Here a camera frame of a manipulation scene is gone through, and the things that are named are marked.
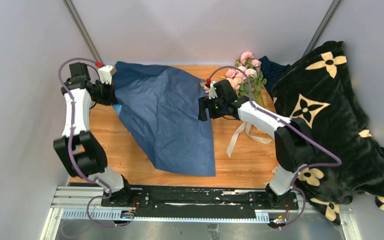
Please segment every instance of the metal pole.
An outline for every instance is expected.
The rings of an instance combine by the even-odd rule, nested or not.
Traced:
[[[317,27],[317,30],[315,31],[314,35],[312,36],[310,43],[308,44],[307,48],[305,49],[304,55],[308,54],[311,50],[313,50],[314,46],[319,41],[320,37],[322,36],[323,32],[325,31],[326,26],[332,19],[333,15],[338,9],[339,4],[342,2],[342,0],[333,0],[330,4],[329,8],[327,9],[326,14],[324,15],[323,19],[321,20],[320,24]]]
[[[86,31],[85,25],[83,25],[82,19],[79,16],[79,13],[77,12],[74,3],[72,0],[62,0],[62,2],[65,4],[65,7],[67,8],[68,13],[70,14],[71,18],[73,19],[73,22],[75,23],[78,31],[80,32],[80,35],[82,36],[84,43],[86,43],[87,48],[90,51],[90,54],[92,54],[92,57],[95,61],[99,61],[102,63],[101,56],[98,53],[97,48],[95,47],[94,43],[92,42],[91,37],[88,34],[88,31]]]

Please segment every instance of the ribbon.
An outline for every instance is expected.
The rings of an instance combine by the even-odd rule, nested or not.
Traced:
[[[229,158],[232,156],[233,149],[235,148],[236,141],[238,140],[238,136],[240,133],[242,133],[245,130],[245,134],[250,137],[252,140],[262,143],[262,144],[269,144],[273,141],[273,139],[270,138],[264,138],[260,136],[254,136],[250,134],[251,127],[253,125],[249,122],[243,122],[237,129],[234,131],[232,138],[230,139],[229,146],[227,147],[226,153],[229,156]],[[261,129],[257,128],[256,129],[262,133],[265,133]]]

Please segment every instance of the black plush blanket with floral pattern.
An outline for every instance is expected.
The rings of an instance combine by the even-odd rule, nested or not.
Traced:
[[[352,89],[344,42],[328,41],[294,63],[272,89],[278,114],[302,118],[313,139],[342,160],[339,167],[305,169],[295,184],[310,204],[335,224],[339,205],[354,194],[374,196],[384,210],[384,147]],[[309,164],[334,160],[317,150]]]

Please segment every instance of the dark blue cloth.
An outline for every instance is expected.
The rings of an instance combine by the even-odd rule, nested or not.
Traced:
[[[203,80],[175,67],[117,62],[118,118],[155,168],[215,176],[211,121],[198,120]]]
[[[286,72],[286,70],[291,65],[280,65],[278,63],[275,63],[273,61],[270,61],[267,56],[263,56],[259,59],[261,62],[261,72],[265,79],[267,79],[267,83],[264,85],[265,89],[267,90],[268,94],[270,95],[270,98],[273,99],[272,95],[272,88],[275,85],[275,83],[278,82],[278,80],[281,78],[282,74]]]

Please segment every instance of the wooden table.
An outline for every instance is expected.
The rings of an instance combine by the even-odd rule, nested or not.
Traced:
[[[218,66],[175,67],[206,79]],[[220,79],[225,72],[220,71],[213,79]],[[264,100],[267,108],[274,111],[273,102],[265,91]],[[273,141],[270,144],[256,142],[242,132],[229,157],[227,147],[241,123],[224,118],[212,120],[216,176],[203,177],[155,169],[111,106],[97,105],[90,114],[90,130],[105,149],[108,164],[114,171],[123,174],[131,184],[263,188],[264,182],[269,182],[274,176],[272,169],[277,165],[275,144]],[[251,134],[270,138],[254,127]]]

